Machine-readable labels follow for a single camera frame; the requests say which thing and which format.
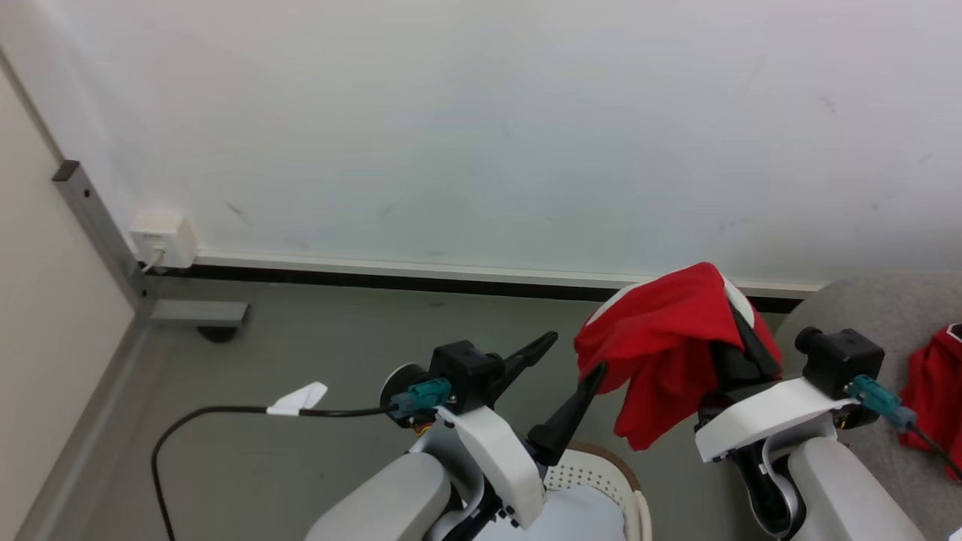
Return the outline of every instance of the metal leg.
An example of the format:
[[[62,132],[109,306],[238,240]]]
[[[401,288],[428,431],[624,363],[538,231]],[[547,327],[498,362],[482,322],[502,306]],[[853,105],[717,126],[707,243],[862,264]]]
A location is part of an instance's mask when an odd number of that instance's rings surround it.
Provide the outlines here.
[[[158,298],[156,280],[145,279],[80,162],[64,160],[52,180],[138,317],[152,324],[195,326],[212,342],[234,338],[250,310],[248,303]]]
[[[144,279],[137,259],[80,162],[64,160],[51,180],[114,276],[117,286],[127,296],[128,302],[136,311],[143,309],[144,303],[154,297],[155,291]]]
[[[237,335],[248,312],[250,304],[246,302],[164,298],[154,304],[149,321],[153,324],[196,326],[201,336],[222,344]]]

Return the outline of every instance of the baseboard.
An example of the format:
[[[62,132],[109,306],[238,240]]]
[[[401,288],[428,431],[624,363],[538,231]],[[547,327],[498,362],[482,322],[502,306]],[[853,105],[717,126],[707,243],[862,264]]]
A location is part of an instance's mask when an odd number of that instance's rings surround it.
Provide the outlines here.
[[[442,280],[467,280],[515,284],[621,289],[624,286],[649,282],[657,278],[650,275],[608,274],[598,272],[567,272],[557,270],[497,269],[488,267],[462,267],[425,263],[397,263],[386,261],[361,261],[330,259],[296,255],[271,255],[225,252],[201,249],[197,264],[214,267],[242,267],[279,271],[313,271],[356,273],[378,276],[412,278],[435,278]],[[759,282],[733,280],[748,296],[776,296],[784,298],[807,298],[824,284],[799,284],[783,282]]]
[[[419,263],[329,259],[201,250],[177,277],[370,287],[476,295],[528,296],[603,301],[626,285],[656,276],[493,269]],[[786,314],[822,284],[735,280],[761,312]]]

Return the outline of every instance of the white cable tie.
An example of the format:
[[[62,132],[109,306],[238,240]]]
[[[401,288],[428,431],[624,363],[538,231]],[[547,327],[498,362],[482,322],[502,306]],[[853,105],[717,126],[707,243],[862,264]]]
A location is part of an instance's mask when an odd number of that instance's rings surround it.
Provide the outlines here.
[[[288,415],[296,417],[300,414],[300,410],[313,408],[326,393],[327,385],[315,381],[306,387],[279,398],[274,402],[274,405],[267,409],[267,415]]]

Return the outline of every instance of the red cloth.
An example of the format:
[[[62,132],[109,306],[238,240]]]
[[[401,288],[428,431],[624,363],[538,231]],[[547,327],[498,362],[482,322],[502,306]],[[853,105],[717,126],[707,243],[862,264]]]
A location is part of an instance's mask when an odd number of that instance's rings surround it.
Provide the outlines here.
[[[962,464],[962,324],[940,330],[932,341],[908,359],[908,385],[902,405],[914,409],[922,432],[935,440]],[[929,451],[922,438],[907,432],[899,437],[904,446]],[[951,468],[946,473],[955,478]]]
[[[608,364],[601,394],[631,380],[615,433],[627,438],[635,451],[647,449],[695,413],[701,396],[718,387],[711,341],[744,350],[724,278],[710,263],[630,289],[602,310],[574,339],[578,369],[584,378],[599,363]],[[780,362],[772,334],[757,313],[755,332]]]

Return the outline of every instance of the black cable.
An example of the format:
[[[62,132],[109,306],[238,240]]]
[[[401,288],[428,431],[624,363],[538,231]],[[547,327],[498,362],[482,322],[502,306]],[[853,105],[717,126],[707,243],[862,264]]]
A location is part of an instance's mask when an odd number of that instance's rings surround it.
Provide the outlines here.
[[[368,409],[347,409],[347,410],[337,410],[337,409],[302,409],[297,412],[298,417],[331,417],[331,418],[351,418],[351,417],[367,417],[371,415],[381,415],[382,413],[390,413],[392,410],[396,409],[397,406],[383,406],[383,407],[371,407]],[[170,541],[175,541],[174,539],[174,529],[170,525],[170,515],[167,513],[167,504],[164,501],[164,491],[161,490],[161,476],[157,470],[157,456],[161,452],[161,447],[170,434],[173,434],[177,428],[186,425],[193,419],[200,417],[201,415],[206,415],[208,413],[262,413],[267,414],[267,408],[264,406],[208,406],[202,407],[200,409],[191,411],[189,414],[181,417],[176,423],[170,426],[161,439],[157,440],[157,444],[154,446],[154,451],[150,454],[150,473],[154,477],[154,492],[157,494],[157,505],[161,508],[161,516],[164,517],[164,528],[167,530],[167,539]]]
[[[955,472],[955,477],[957,478],[957,480],[962,481],[962,468],[959,468],[959,465],[956,464],[954,460],[952,460],[952,457],[949,456],[946,450],[942,449],[942,446],[935,443],[935,440],[930,438],[928,434],[922,431],[921,428],[917,427],[915,423],[908,423],[905,426],[909,430],[912,430],[913,432],[915,432],[917,436],[922,438],[928,444],[928,446],[932,449],[932,452],[934,452],[940,458],[945,460],[946,464],[949,464],[949,467],[952,469],[953,472]]]

